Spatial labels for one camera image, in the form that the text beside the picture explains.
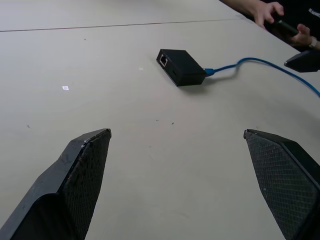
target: ethernet port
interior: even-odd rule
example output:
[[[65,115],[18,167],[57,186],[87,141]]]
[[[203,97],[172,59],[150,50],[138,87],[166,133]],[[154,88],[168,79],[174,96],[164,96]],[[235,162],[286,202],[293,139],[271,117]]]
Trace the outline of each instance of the ethernet port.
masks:
[[[168,59],[162,54],[160,57],[160,63],[162,64],[163,67],[167,65]]]

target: phone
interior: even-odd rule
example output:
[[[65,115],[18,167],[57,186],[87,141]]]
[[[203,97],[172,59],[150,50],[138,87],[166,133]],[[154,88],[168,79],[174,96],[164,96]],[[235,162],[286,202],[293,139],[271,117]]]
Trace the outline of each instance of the phone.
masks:
[[[290,37],[294,37],[299,33],[297,29],[282,20],[279,20],[275,23],[275,28],[284,36],[288,35]]]

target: finger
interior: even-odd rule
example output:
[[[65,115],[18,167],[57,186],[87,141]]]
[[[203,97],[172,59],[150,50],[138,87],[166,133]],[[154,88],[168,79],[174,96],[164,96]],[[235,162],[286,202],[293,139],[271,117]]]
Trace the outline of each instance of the finger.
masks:
[[[270,24],[273,24],[275,22],[274,18],[271,16],[270,12],[266,12],[264,15],[264,18]]]
[[[298,25],[297,29],[302,34],[310,35],[310,28],[306,27],[305,25],[303,25],[301,23]]]
[[[292,43],[295,44],[295,43],[297,42],[297,36],[298,36],[298,35],[295,35],[295,36],[289,38],[289,40],[290,40]]]
[[[259,27],[261,27],[261,28],[263,28],[264,30],[266,30],[265,25],[264,25],[265,19],[264,19],[262,16],[258,16],[257,19],[255,20],[255,23],[256,23]]]
[[[285,15],[284,7],[278,2],[272,2],[272,7],[280,16]]]

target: dark clothing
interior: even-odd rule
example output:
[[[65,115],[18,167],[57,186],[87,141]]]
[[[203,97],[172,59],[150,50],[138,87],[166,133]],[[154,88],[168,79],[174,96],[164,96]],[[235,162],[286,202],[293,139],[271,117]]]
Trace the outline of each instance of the dark clothing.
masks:
[[[262,0],[265,3],[278,2],[284,8],[281,20],[297,28],[303,24],[310,28],[311,36],[320,40],[320,0]]]

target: table surface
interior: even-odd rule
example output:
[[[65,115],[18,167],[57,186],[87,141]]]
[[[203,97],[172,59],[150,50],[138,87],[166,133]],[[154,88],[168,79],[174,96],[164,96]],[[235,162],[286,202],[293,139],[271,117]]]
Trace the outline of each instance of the table surface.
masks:
[[[70,140],[110,128],[86,239],[284,239],[243,132],[295,140],[319,162],[319,98],[252,62],[178,88],[156,56],[184,49],[218,68],[283,65],[296,50],[245,20],[3,32],[0,44],[0,226]],[[299,75],[320,88],[319,73]]]
[[[2,0],[0,31],[238,19],[218,0]]]

